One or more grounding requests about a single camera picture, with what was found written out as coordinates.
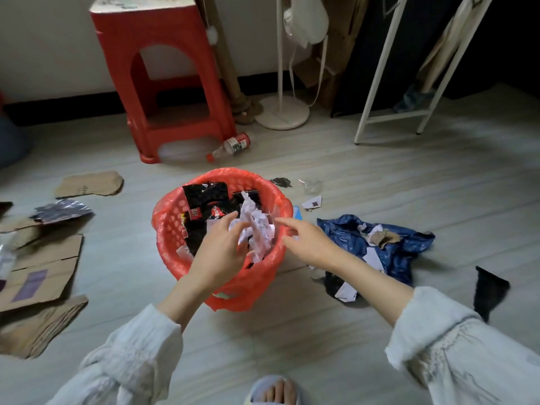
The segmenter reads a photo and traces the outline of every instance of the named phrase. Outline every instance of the rolled-up cuff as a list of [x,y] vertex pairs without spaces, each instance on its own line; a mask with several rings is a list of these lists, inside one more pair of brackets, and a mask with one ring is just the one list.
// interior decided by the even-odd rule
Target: rolled-up cuff
[[80,367],[97,363],[123,388],[153,403],[167,397],[182,348],[181,327],[149,305],[88,354]]
[[397,370],[405,371],[407,361],[467,318],[480,316],[435,288],[415,288],[384,350],[388,361]]

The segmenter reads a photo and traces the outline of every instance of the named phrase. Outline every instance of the white metal stand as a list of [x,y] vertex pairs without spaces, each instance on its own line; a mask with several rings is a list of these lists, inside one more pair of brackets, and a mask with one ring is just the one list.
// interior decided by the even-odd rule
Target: white metal stand
[[293,96],[283,96],[283,6],[276,0],[276,23],[278,25],[278,96],[261,99],[263,112],[255,117],[268,129],[293,129],[307,121],[309,107]]
[[364,110],[362,112],[362,117],[360,119],[358,129],[356,130],[356,136],[354,137],[355,144],[360,143],[360,136],[362,135],[364,128],[366,127],[368,123],[385,122],[385,121],[391,121],[395,119],[413,118],[416,116],[422,116],[423,119],[422,119],[422,122],[420,123],[420,126],[418,127],[416,131],[416,134],[420,135],[424,131],[424,128],[426,127],[426,124],[431,118],[433,111],[437,107],[437,104],[440,101],[445,88],[450,82],[450,78],[452,78],[452,75],[454,74],[454,71],[456,70],[457,65],[460,63],[460,60],[463,57],[463,54],[467,50],[467,47],[469,46],[470,41],[473,39],[473,35],[476,32],[476,29],[480,25],[480,22],[482,21],[482,18],[484,17],[485,12],[488,11],[488,7],[492,1],[493,0],[482,0],[482,4],[478,6],[480,10],[478,14],[476,15],[476,17],[474,17],[473,19],[474,21],[472,23],[472,26],[469,32],[467,33],[467,35],[461,42],[460,46],[458,47],[454,55],[454,58],[450,62],[450,65],[441,81],[441,85],[439,85],[437,91],[435,92],[435,96],[431,100],[431,103],[429,104],[428,109],[421,109],[417,111],[395,113],[395,114],[389,114],[389,115],[369,116],[369,112],[371,111],[371,108],[373,105],[373,100],[375,99],[375,95],[377,94],[379,82],[381,81],[381,78],[382,78],[382,73],[384,72],[384,67],[386,66],[386,61],[388,60],[388,55],[390,54],[390,49],[392,48],[392,44],[394,44],[394,38],[396,36],[397,28],[400,25],[401,16],[403,14],[403,10],[405,9],[405,4],[407,3],[407,0],[397,0],[397,6],[394,10],[394,15],[392,16],[390,27],[388,28],[388,34],[386,36],[386,40],[384,41],[384,46],[382,47],[381,58],[379,58],[379,64],[377,65],[377,69],[375,70],[375,75],[373,76],[373,82],[372,82],[371,88],[369,89],[368,97],[366,99],[366,105],[364,106]]

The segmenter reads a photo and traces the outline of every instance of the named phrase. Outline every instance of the black baseboard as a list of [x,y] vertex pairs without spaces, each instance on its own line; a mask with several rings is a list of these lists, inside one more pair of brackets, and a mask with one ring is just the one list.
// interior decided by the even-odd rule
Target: black baseboard
[[[284,73],[283,89],[291,90],[291,81]],[[278,90],[278,73],[270,72],[238,78],[240,88],[246,95],[258,95]],[[302,82],[295,78],[295,86],[303,88]],[[160,108],[189,105],[205,102],[202,88],[170,89],[158,93],[156,101]],[[61,122],[92,116],[124,113],[124,106],[117,92],[69,96],[67,98],[46,99],[10,103],[4,106],[5,113],[18,126],[31,126],[40,123]]]

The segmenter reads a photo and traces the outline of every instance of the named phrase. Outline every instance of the white pole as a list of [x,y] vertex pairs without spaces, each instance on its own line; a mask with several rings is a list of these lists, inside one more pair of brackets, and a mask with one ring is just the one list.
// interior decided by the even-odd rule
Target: white pole
[[281,0],[276,0],[275,5],[278,25],[278,99],[279,112],[281,112],[283,104],[283,6]]
[[454,55],[454,58],[452,59],[452,62],[450,63],[446,74],[444,74],[444,77],[441,81],[441,85],[437,88],[437,91],[435,92],[435,96],[431,100],[431,103],[429,104],[429,114],[424,116],[422,119],[422,122],[420,123],[420,126],[418,127],[418,130],[416,131],[417,135],[420,135],[422,132],[424,132],[424,128],[426,127],[429,119],[431,118],[431,115],[433,115],[433,111],[435,110],[438,102],[441,100],[442,94],[446,87],[448,86],[448,83],[450,82],[450,78],[452,78],[452,75],[454,75],[454,71],[456,71],[457,65],[460,63],[461,58],[463,57],[463,54],[465,54],[465,51],[467,50],[467,47],[469,46],[470,41],[473,39],[473,35],[476,32],[476,29],[478,29],[478,26],[480,25],[480,22],[482,21],[482,18],[485,15],[485,12],[488,11],[488,7],[491,4],[493,0],[483,0],[482,4],[480,4],[477,8],[480,8],[478,14],[476,17],[474,17],[474,22],[472,24],[472,27],[470,28],[469,32],[461,41],[460,47],[457,49],[456,54]]
[[371,111],[375,95],[377,95],[379,82],[381,82],[382,73],[384,72],[384,67],[386,66],[390,49],[394,43],[394,38],[396,36],[397,28],[400,25],[401,15],[403,15],[403,10],[405,9],[406,3],[407,0],[397,0],[397,7],[394,10],[394,15],[392,16],[392,21],[390,22],[390,27],[388,28],[388,34],[386,35],[386,40],[384,41],[384,46],[382,47],[381,58],[379,58],[379,64],[375,70],[375,76],[373,77],[371,88],[369,89],[366,105],[364,106],[364,111],[362,112],[358,129],[356,130],[356,136],[354,137],[355,144],[360,143],[360,135],[363,133],[364,128],[366,127],[366,121],[368,119],[369,112]]

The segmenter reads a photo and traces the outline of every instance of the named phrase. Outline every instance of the person's left hand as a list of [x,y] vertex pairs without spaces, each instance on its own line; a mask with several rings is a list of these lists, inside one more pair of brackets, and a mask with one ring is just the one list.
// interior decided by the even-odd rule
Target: person's left hand
[[191,264],[189,275],[203,282],[211,291],[232,279],[246,259],[247,242],[238,245],[238,239],[249,223],[238,222],[229,231],[229,225],[237,215],[238,212],[234,211],[214,224],[202,240]]

